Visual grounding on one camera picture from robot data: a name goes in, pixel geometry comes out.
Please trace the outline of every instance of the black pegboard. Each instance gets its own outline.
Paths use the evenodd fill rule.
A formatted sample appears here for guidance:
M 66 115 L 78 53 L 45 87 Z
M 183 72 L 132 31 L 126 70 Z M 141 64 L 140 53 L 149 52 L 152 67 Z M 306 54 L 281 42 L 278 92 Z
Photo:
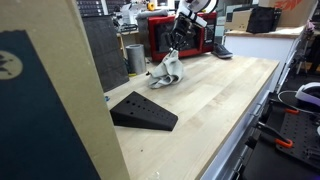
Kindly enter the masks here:
M 320 136 L 317 133 L 316 119 L 307 113 L 297 115 L 286 113 L 280 134 L 293 141 L 292 148 L 277 145 L 277 150 L 294 157 L 311 167 L 320 170 L 320 160 L 310 158 L 308 150 L 320 152 Z
M 172 131 L 178 116 L 133 91 L 110 110 L 114 125 Z

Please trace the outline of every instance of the cable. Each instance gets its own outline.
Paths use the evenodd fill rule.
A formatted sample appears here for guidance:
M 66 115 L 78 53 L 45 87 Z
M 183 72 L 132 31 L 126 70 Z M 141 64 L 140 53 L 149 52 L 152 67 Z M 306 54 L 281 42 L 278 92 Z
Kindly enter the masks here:
M 304 110 L 304 109 L 300 109 L 300 108 L 298 108 L 298 107 L 296 107 L 296 106 L 292 106 L 292 105 L 290 105 L 290 104 L 285 103 L 285 102 L 281 99 L 281 97 L 280 97 L 281 94 L 284 94 L 284 93 L 297 93 L 297 91 L 287 90 L 287 91 L 282 91 L 282 92 L 280 92 L 280 93 L 278 94 L 278 99 L 279 99 L 279 101 L 282 102 L 283 104 L 285 104 L 285 105 L 287 105 L 287 106 L 289 106 L 289 107 L 292 107 L 292 108 L 294 108 L 294 109 L 296 109 L 296 110 L 299 110 L 299 111 L 301 111 L 301 112 L 305 112 L 305 113 L 313 114 L 313 115 L 316 115 L 316 116 L 320 116 L 320 113 L 313 112 L 313 111 L 308 111 L 308 110 Z

